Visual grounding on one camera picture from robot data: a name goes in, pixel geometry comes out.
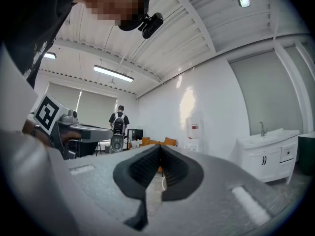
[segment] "backpack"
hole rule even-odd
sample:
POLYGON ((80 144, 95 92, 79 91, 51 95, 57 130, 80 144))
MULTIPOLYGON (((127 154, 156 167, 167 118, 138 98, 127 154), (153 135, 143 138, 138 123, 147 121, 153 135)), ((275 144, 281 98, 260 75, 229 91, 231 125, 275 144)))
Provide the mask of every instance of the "backpack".
POLYGON ((125 118, 125 114, 123 114, 121 117, 118 117, 118 112, 115 114, 115 120, 113 123, 113 131, 114 134, 123 134, 125 131, 125 122, 124 122, 124 118, 125 118))

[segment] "orange cushion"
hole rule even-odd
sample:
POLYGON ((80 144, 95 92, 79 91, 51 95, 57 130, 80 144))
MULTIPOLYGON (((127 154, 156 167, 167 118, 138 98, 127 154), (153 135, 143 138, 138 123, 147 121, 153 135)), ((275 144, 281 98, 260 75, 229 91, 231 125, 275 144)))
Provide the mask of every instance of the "orange cushion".
POLYGON ((142 146, 148 145, 150 142, 150 137, 142 137, 142 146))
POLYGON ((164 145, 172 145, 172 146, 175 146, 175 145, 176 145, 176 140, 170 139, 170 138, 168 138, 168 137, 165 137, 164 145))
POLYGON ((159 142, 157 142, 157 141, 149 141, 149 144, 159 144, 159 142))

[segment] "person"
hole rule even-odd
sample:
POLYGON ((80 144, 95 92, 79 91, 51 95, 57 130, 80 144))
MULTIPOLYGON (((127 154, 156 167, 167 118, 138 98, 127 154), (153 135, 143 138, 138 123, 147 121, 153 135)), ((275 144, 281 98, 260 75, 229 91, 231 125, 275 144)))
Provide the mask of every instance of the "person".
MULTIPOLYGON (((112 113, 110 119, 109 119, 109 125, 110 127, 112 128, 113 127, 113 122, 115 121, 116 119, 116 114, 118 115, 118 117, 122 117, 123 116, 123 112, 124 112, 125 108, 124 106, 119 106, 118 107, 118 111, 117 113, 112 113)), ((125 137, 125 130, 127 129, 127 126, 129 124, 129 119, 128 117, 125 115, 124 117, 124 125, 125 125, 125 128, 123 129, 123 136, 125 137)))
MULTIPOLYGON (((45 53, 76 3, 85 4, 99 20, 115 20, 120 27, 134 23, 147 11, 148 0, 2 0, 2 44, 28 83, 34 88, 35 79, 45 53)), ((45 145, 50 146, 48 136, 34 122, 26 120, 22 132, 36 134, 45 145)), ((61 139, 79 139, 80 134, 67 132, 61 139)))

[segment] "black cap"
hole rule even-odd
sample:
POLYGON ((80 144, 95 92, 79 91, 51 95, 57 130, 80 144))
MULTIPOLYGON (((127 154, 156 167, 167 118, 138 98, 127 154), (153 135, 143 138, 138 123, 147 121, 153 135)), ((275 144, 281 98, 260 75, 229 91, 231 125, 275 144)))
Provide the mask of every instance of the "black cap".
POLYGON ((119 28, 124 31, 129 31, 139 27, 148 14, 149 1, 150 0, 143 0, 143 8, 138 8, 138 13, 131 16, 132 20, 121 21, 119 28))

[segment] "white sink basin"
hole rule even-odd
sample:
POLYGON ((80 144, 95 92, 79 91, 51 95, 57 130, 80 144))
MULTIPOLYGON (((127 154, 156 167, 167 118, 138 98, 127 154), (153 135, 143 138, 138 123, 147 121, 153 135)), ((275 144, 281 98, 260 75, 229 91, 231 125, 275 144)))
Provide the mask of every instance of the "white sink basin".
POLYGON ((299 130, 284 130, 283 128, 280 128, 274 131, 267 132, 265 136, 261 136, 260 134, 258 134, 245 138, 238 138, 237 141, 244 148, 255 148, 274 144, 289 139, 293 136, 297 136, 298 134, 300 134, 299 130))

